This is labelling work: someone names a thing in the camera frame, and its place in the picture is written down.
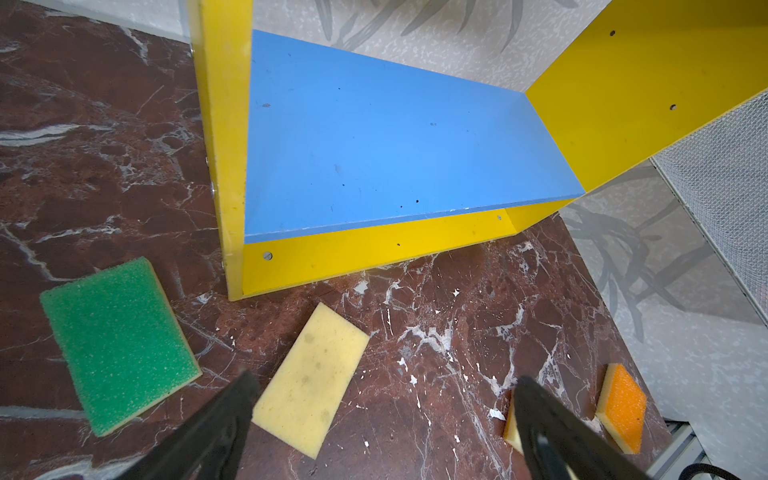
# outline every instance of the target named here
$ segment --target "yellow side panel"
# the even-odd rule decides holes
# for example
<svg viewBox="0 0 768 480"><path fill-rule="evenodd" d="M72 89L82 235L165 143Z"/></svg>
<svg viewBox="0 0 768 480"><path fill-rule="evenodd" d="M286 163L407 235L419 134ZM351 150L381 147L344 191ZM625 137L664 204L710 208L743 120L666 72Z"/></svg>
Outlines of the yellow side panel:
<svg viewBox="0 0 768 480"><path fill-rule="evenodd" d="M190 33L230 300L243 298L253 0L189 0Z"/></svg>
<svg viewBox="0 0 768 480"><path fill-rule="evenodd" d="M515 226L515 231L522 232L531 225L549 217L572 201L573 200L560 200L557 202L547 202L546 204L513 207L506 209L506 212L507 215L509 215L509 220Z"/></svg>
<svg viewBox="0 0 768 480"><path fill-rule="evenodd" d="M267 293L517 232L506 211L495 210L252 243L245 246L243 289Z"/></svg>
<svg viewBox="0 0 768 480"><path fill-rule="evenodd" d="M526 93L589 192L766 88L765 0L613 0Z"/></svg>

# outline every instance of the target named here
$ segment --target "sponge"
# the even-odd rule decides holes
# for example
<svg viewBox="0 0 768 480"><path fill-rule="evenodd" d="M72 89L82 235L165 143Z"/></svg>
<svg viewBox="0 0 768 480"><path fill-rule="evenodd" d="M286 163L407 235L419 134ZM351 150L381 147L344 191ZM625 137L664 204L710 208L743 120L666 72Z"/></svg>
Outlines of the sponge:
<svg viewBox="0 0 768 480"><path fill-rule="evenodd" d="M647 398L620 363L608 365L595 414L624 453L640 453Z"/></svg>
<svg viewBox="0 0 768 480"><path fill-rule="evenodd" d="M318 304L253 407L253 423L317 459L369 338Z"/></svg>
<svg viewBox="0 0 768 480"><path fill-rule="evenodd" d="M96 436L201 374L145 258L43 292L40 302Z"/></svg>
<svg viewBox="0 0 768 480"><path fill-rule="evenodd" d="M518 432L518 420L515 417L515 393L512 393L512 398L509 400L509 412L507 412L507 425L504 427L504 441L507 442L512 448L517 450L521 455L523 454L523 443L520 440L520 432Z"/></svg>

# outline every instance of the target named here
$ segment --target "red marble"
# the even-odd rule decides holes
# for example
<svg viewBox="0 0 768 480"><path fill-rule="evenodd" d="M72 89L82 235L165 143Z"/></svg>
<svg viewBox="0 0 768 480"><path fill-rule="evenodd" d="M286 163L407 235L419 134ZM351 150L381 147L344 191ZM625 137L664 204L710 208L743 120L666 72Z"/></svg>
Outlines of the red marble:
<svg viewBox="0 0 768 480"><path fill-rule="evenodd" d="M266 385L318 302L369 347L317 461L254 426L241 478L529 478L491 416L520 375L587 421L607 363L640 378L557 215L227 301L188 45L19 3L0 20L0 51L1 477L114 477L238 372ZM38 295L139 256L204 375L97 438ZM669 441L651 403L631 460L645 467Z"/></svg>

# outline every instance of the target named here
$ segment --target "patterned wallpaper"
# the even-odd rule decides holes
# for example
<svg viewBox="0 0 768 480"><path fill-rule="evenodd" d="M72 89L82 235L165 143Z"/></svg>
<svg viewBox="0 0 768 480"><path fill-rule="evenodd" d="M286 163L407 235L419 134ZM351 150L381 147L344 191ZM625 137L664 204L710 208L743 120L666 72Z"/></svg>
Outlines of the patterned wallpaper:
<svg viewBox="0 0 768 480"><path fill-rule="evenodd" d="M608 0L267 0L253 26L524 91Z"/></svg>
<svg viewBox="0 0 768 480"><path fill-rule="evenodd" d="M768 477L768 329L653 165L561 215L661 414L713 464Z"/></svg>

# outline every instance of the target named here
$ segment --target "leaf pattern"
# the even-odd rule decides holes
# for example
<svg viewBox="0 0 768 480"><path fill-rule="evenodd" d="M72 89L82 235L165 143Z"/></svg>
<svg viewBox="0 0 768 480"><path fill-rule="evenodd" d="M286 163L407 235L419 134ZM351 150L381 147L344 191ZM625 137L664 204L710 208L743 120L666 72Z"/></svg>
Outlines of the leaf pattern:
<svg viewBox="0 0 768 480"><path fill-rule="evenodd" d="M512 24L509 26L509 34L507 35L507 41L502 47L502 51L507 48L509 42L512 41L512 37L518 32L520 27L520 21L523 19L523 0L512 0Z"/></svg>
<svg viewBox="0 0 768 480"><path fill-rule="evenodd" d="M565 8L578 8L579 6L576 0L552 1ZM315 0L315 3L317 4L317 12L320 19L320 24L323 27L323 34L328 41L330 41L331 37L333 37L333 14L331 12L330 2L331 0ZM379 5L381 5L380 0L370 0L370 2L371 5L373 5L375 8L378 8ZM422 7L421 11L419 11L416 17L411 20L411 22L408 23L407 26L403 29L400 36L405 37L413 33L413 31L424 25L430 18L440 12L445 7L445 5L448 4L448 2L449 0L428 0L426 5ZM515 34L517 34L518 29L520 28L520 24L522 23L523 19L523 2L524 0L509 0L509 3L511 4L511 19L509 24L509 32L507 34L507 39L504 42L504 46L502 47L502 51L504 51L509 46L510 42L515 37ZM405 3L406 0L388 0L386 5L384 5L378 14L376 14L373 20L368 22L368 24L358 30L357 33L345 40L346 36L350 34L354 29L355 21L358 17L358 12L355 12L355 14L349 20L347 20L339 30L339 38L336 40L336 43L333 44L333 46L348 51L354 51L360 45L368 41L373 35L375 35L376 32L378 32L379 29L392 17L392 14L395 12L395 10L400 8L400 6ZM456 32L457 35L461 33L469 23L469 19L471 18L476 5L477 0L465 0L464 18L462 19L461 26Z"/></svg>
<svg viewBox="0 0 768 480"><path fill-rule="evenodd" d="M578 3L576 3L576 0L555 0L558 4L564 6L565 8L578 8Z"/></svg>
<svg viewBox="0 0 768 480"><path fill-rule="evenodd" d="M459 27L456 34L462 33L462 30L464 30L464 27L467 26L469 23L469 17L472 16L472 11L475 10L475 3L476 0L467 0L466 10L464 11L464 21L462 22L462 26Z"/></svg>
<svg viewBox="0 0 768 480"><path fill-rule="evenodd" d="M612 186L629 180L650 178L653 175L652 167L637 167L607 185ZM602 271L595 280L595 284L600 291L607 286L609 310L612 313L617 311L618 299L621 295L632 315L635 337L641 343L644 341L645 335L643 315L638 307L639 304L649 296L658 295L680 311L687 311L685 305L675 298L667 288L690 272L696 265L714 255L714 251L705 241L700 246L679 254L658 272L654 272L647 265L650 254L650 247L647 242L662 240L662 237L647 234L644 230L668 217L677 208L680 208L680 203L677 199L672 199L667 206L637 227L610 215L592 212L578 203L568 205L565 208L575 213L578 218L577 220L564 218L565 224L571 231L571 236L577 240L590 240L602 257ZM611 256L608 248L609 242L620 243L629 255L630 258L625 269L619 267L617 260ZM642 280L645 287L641 286L638 289L636 287L638 280Z"/></svg>
<svg viewBox="0 0 768 480"><path fill-rule="evenodd" d="M357 33L349 37L349 40L345 40L341 43L344 50L354 51L360 45L365 43L369 38L376 34L379 29L389 20L389 17L395 13L395 10L400 8L400 5L406 3L406 0L389 0L384 8L373 18L368 25L361 28Z"/></svg>
<svg viewBox="0 0 768 480"><path fill-rule="evenodd" d="M411 20L411 23L406 26L400 36L405 37L407 34L416 30L418 27L424 25L424 22L432 18L435 13L440 12L440 10L445 7L446 3L448 3L448 0L429 0L429 2L424 5L424 8L422 8L416 18Z"/></svg>
<svg viewBox="0 0 768 480"><path fill-rule="evenodd" d="M333 14L331 13L331 0L315 0L317 14L320 16L320 24L323 26L323 34L330 41L333 36Z"/></svg>

